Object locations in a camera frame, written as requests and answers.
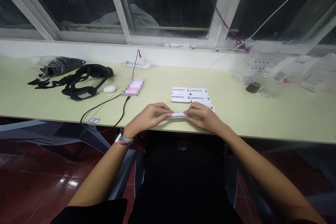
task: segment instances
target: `dark liquid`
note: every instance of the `dark liquid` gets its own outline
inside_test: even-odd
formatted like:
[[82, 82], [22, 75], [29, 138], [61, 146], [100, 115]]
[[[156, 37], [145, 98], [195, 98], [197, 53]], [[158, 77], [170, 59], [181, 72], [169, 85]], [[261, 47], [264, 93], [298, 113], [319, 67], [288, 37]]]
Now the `dark liquid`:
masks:
[[260, 83], [252, 82], [250, 85], [246, 87], [246, 91], [249, 93], [257, 93], [260, 88], [261, 88]]

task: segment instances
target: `desk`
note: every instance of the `desk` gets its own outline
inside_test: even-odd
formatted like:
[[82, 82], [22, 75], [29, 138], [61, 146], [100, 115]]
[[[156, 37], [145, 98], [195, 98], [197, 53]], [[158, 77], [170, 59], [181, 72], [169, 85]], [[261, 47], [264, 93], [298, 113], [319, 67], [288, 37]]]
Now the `desk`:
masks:
[[[103, 87], [114, 85], [120, 89], [132, 76], [133, 69], [121, 64], [103, 65], [111, 67], [115, 75], [109, 78]], [[35, 89], [35, 86], [27, 83], [37, 78], [40, 70], [37, 67], [34, 69], [31, 67], [27, 59], [0, 58], [0, 116], [35, 119], [0, 126], [0, 139], [33, 142], [70, 160], [75, 157], [63, 155], [65, 150], [61, 145], [83, 141], [101, 152], [106, 152], [111, 145], [102, 135], [88, 131], [77, 123], [87, 110], [107, 101], [114, 94], [104, 93], [102, 87], [94, 97], [74, 101], [61, 93], [64, 86], [46, 90]], [[72, 71], [53, 77], [51, 80], [58, 81], [74, 73], [75, 71]], [[96, 86], [100, 81], [101, 79], [89, 77], [88, 80], [77, 83], [76, 87]], [[99, 109], [101, 107], [90, 112], [86, 118], [93, 117]]]
[[[27, 85], [41, 72], [37, 67], [29, 69], [31, 66], [28, 63], [28, 59], [0, 58], [0, 116], [78, 123], [87, 110], [114, 95], [114, 93], [104, 93], [105, 86], [114, 85], [117, 89], [121, 88], [129, 81], [133, 71], [121, 64], [97, 63], [111, 67], [115, 76], [107, 79], [94, 97], [74, 101], [62, 94], [65, 86], [45, 90]], [[75, 72], [74, 70], [65, 75], [53, 77], [51, 80], [58, 81]], [[77, 83], [76, 87], [96, 86], [100, 81], [101, 79], [89, 77], [88, 80]], [[87, 117], [92, 117], [99, 109], [93, 110]]]
[[[139, 97], [127, 102], [125, 126], [148, 103], [164, 102], [174, 111], [186, 110], [189, 104], [170, 101], [172, 87], [206, 88], [219, 118], [242, 137], [267, 138], [336, 144], [336, 94], [315, 94], [294, 84], [280, 96], [267, 99], [245, 91], [232, 79], [233, 71], [155, 67], [138, 70], [134, 78], [146, 78]], [[114, 125], [122, 114], [125, 97], [103, 106], [95, 118], [100, 125]], [[184, 119], [168, 119], [155, 130], [205, 133]]]

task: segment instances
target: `light green desk surface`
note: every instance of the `light green desk surface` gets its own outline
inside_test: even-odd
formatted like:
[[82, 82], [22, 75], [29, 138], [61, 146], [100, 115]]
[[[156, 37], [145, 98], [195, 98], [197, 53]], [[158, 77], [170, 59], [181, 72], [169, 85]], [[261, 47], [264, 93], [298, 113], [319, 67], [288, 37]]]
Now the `light green desk surface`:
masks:
[[[216, 114], [240, 136], [336, 144], [335, 93], [315, 94], [290, 84], [280, 96], [267, 99], [259, 93], [246, 92], [245, 86], [234, 82], [233, 74], [170, 67], [138, 70], [134, 78], [145, 78], [147, 83], [139, 97], [131, 97], [127, 102], [125, 116], [118, 126], [125, 126], [148, 103], [164, 102], [174, 111], [184, 111], [190, 104], [172, 103], [172, 87], [199, 87], [209, 91]], [[125, 99], [118, 97], [106, 103], [94, 115], [100, 119], [99, 125], [114, 125], [122, 115]], [[154, 129], [204, 132], [185, 119], [167, 119]]]
[[[87, 110], [114, 95], [113, 93], [104, 93], [105, 86], [114, 85], [119, 89], [132, 76], [133, 69], [125, 68], [121, 64], [99, 64], [111, 67], [115, 77], [107, 79], [94, 97], [74, 101], [69, 96], [62, 94], [65, 86], [35, 89], [36, 86], [27, 85], [28, 82], [38, 78], [38, 74], [41, 72], [38, 68], [31, 69], [32, 66], [27, 59], [1, 57], [0, 116], [78, 123]], [[58, 81], [74, 72], [53, 77], [51, 80]], [[88, 80], [76, 84], [76, 87], [96, 86], [100, 81], [101, 79], [89, 77]], [[85, 119], [91, 118], [99, 109], [100, 107], [92, 111]]]

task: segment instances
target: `black cable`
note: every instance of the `black cable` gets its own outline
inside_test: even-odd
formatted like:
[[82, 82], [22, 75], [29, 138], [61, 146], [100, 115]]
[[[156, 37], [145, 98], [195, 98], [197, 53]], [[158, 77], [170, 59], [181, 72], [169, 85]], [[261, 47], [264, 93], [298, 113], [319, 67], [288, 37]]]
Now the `black cable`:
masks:
[[[98, 106], [100, 106], [100, 105], [102, 105], [102, 104], [104, 104], [104, 103], [106, 103], [106, 102], [112, 101], [112, 100], [114, 100], [115, 98], [117, 98], [117, 97], [119, 97], [119, 96], [121, 96], [121, 94], [118, 95], [118, 96], [116, 96], [116, 97], [114, 97], [114, 98], [112, 98], [111, 100], [108, 100], [108, 101], [105, 101], [105, 102], [99, 104]], [[93, 129], [90, 129], [90, 128], [86, 127], [85, 124], [82, 123], [82, 120], [83, 120], [84, 116], [85, 116], [87, 113], [89, 113], [91, 110], [97, 108], [98, 106], [96, 106], [96, 107], [94, 107], [94, 108], [88, 110], [88, 111], [82, 116], [82, 118], [80, 119], [80, 124], [81, 124], [84, 128], [86, 128], [86, 129], [88, 129], [88, 130], [91, 130], [91, 131], [95, 131], [95, 132], [106, 132], [106, 131], [109, 131], [109, 130], [113, 129], [113, 128], [116, 127], [116, 126], [118, 125], [118, 123], [120, 123], [120, 121], [123, 119], [123, 117], [124, 117], [124, 115], [125, 115], [125, 106], [126, 106], [127, 101], [128, 101], [130, 98], [131, 98], [130, 96], [128, 96], [128, 97], [126, 98], [126, 101], [125, 101], [125, 103], [124, 103], [124, 107], [123, 107], [123, 109], [122, 109], [122, 114], [123, 114], [123, 115], [120, 117], [119, 121], [118, 121], [114, 126], [108, 128], [108, 129], [106, 129], [106, 130], [103, 130], [103, 131], [98, 131], [98, 130], [95, 130], [95, 129], [94, 129], [94, 130], [93, 130]]]
[[132, 73], [132, 79], [133, 79], [133, 76], [134, 76], [134, 69], [135, 69], [135, 65], [137, 63], [138, 55], [140, 55], [140, 57], [141, 57], [141, 53], [140, 53], [139, 49], [138, 49], [138, 52], [136, 53], [136, 58], [135, 58], [134, 67], [133, 67], [133, 73]]
[[[135, 65], [136, 65], [136, 63], [137, 63], [138, 55], [141, 56], [141, 54], [140, 54], [140, 50], [139, 50], [139, 49], [138, 49], [138, 52], [136, 53], [136, 58], [135, 58], [134, 67], [133, 67], [133, 73], [132, 73], [132, 79], [133, 79], [133, 76], [134, 76], [134, 69], [135, 69]], [[109, 131], [109, 130], [113, 129], [113, 128], [114, 128], [115, 126], [117, 126], [118, 123], [120, 123], [120, 121], [123, 119], [123, 117], [124, 117], [124, 115], [125, 115], [125, 106], [126, 106], [127, 101], [131, 98], [130, 96], [128, 96], [128, 97], [126, 98], [126, 101], [125, 101], [125, 103], [124, 103], [124, 107], [123, 107], [123, 109], [122, 109], [122, 114], [123, 114], [123, 115], [120, 117], [119, 121], [118, 121], [114, 126], [108, 128], [108, 129], [106, 129], [106, 130], [98, 131], [98, 130], [95, 130], [95, 129], [93, 130], [93, 129], [90, 129], [90, 128], [86, 127], [86, 125], [83, 124], [83, 118], [84, 118], [85, 115], [86, 115], [87, 113], [89, 113], [91, 110], [94, 110], [95, 108], [99, 107], [100, 105], [103, 105], [103, 104], [105, 104], [105, 103], [107, 103], [107, 102], [109, 102], [109, 101], [112, 101], [112, 100], [114, 100], [115, 98], [117, 98], [117, 97], [119, 97], [119, 96], [121, 96], [121, 94], [117, 95], [116, 97], [114, 97], [114, 98], [112, 98], [112, 99], [110, 99], [110, 100], [104, 101], [103, 103], [100, 103], [100, 104], [97, 105], [96, 107], [93, 107], [92, 109], [86, 111], [85, 114], [84, 114], [84, 115], [82, 116], [82, 118], [80, 119], [80, 122], [79, 122], [80, 125], [82, 125], [82, 126], [83, 126], [84, 128], [86, 128], [87, 130], [91, 130], [91, 131], [95, 131], [95, 132], [106, 132], [106, 131]]]

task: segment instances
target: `sleeve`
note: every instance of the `sleeve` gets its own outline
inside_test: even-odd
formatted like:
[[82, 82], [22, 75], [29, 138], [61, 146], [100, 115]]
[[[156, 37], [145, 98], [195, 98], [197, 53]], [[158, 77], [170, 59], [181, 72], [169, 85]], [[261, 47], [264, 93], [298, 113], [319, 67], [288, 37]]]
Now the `sleeve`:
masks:
[[126, 199], [104, 201], [93, 206], [67, 206], [51, 224], [122, 224], [127, 207]]
[[290, 224], [317, 224], [317, 223], [312, 222], [310, 220], [295, 220], [291, 222]]

